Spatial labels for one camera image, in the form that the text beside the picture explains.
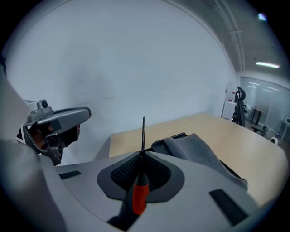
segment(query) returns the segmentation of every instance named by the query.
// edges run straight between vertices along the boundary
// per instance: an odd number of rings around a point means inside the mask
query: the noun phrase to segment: black chair
[[[245,108],[243,100],[246,98],[245,91],[237,86],[238,91],[236,92],[235,102],[237,103],[237,122],[239,125],[245,127]]]

